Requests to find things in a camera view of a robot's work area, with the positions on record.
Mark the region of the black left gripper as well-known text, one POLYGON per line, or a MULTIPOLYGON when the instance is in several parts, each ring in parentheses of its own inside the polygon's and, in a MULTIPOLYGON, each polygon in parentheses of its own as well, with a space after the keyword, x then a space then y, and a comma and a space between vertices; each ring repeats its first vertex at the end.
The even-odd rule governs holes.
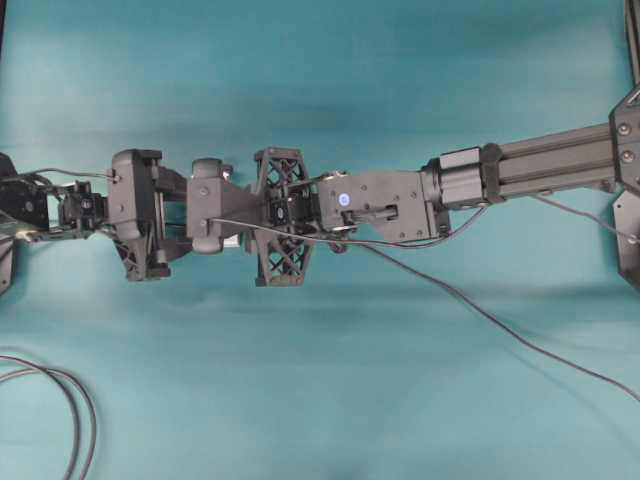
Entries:
POLYGON ((165 201, 185 202, 187 179, 160 166, 158 150, 128 149, 112 158, 107 195, 107 225, 130 282, 171 275, 169 264, 192 251, 186 237, 163 239, 159 225, 159 194, 165 201))

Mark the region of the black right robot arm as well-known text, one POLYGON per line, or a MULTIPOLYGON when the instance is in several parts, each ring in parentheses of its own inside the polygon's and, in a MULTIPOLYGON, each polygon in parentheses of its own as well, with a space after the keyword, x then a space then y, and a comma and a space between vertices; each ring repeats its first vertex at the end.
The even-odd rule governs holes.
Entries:
POLYGON ((350 233, 370 225, 384 246, 428 248, 454 236, 450 213, 520 197, 546 200, 556 191, 589 187, 622 191, 611 232, 620 275, 639 284, 639 91, 632 89, 606 123, 442 154, 418 171, 333 173, 292 182, 295 161, 263 154, 267 172, 259 203, 234 207, 219 224, 252 233, 263 261, 277 253, 280 283, 304 273, 296 258, 312 241, 342 250, 350 233))

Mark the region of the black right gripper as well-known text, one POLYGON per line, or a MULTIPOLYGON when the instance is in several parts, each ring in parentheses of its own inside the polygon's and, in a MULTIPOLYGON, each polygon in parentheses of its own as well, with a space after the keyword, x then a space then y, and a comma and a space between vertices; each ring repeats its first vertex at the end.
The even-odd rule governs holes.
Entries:
POLYGON ((301 286, 314 247, 313 194, 303 155, 267 147, 254 160, 254 184, 221 186, 221 231, 240 235, 245 251, 257 255, 258 287, 301 286))

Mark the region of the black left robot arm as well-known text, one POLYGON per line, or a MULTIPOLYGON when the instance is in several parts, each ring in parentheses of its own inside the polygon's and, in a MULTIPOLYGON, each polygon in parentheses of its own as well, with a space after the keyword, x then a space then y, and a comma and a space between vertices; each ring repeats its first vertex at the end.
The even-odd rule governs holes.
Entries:
POLYGON ((15 277, 17 244, 109 238, 131 282, 170 274, 170 262, 192 249, 182 224, 169 224, 165 206, 186 201, 186 179, 161 166, 156 150, 117 153, 103 178, 108 192, 91 186, 91 173, 57 185, 44 169, 18 172, 11 158, 1 157, 1 289, 15 277))

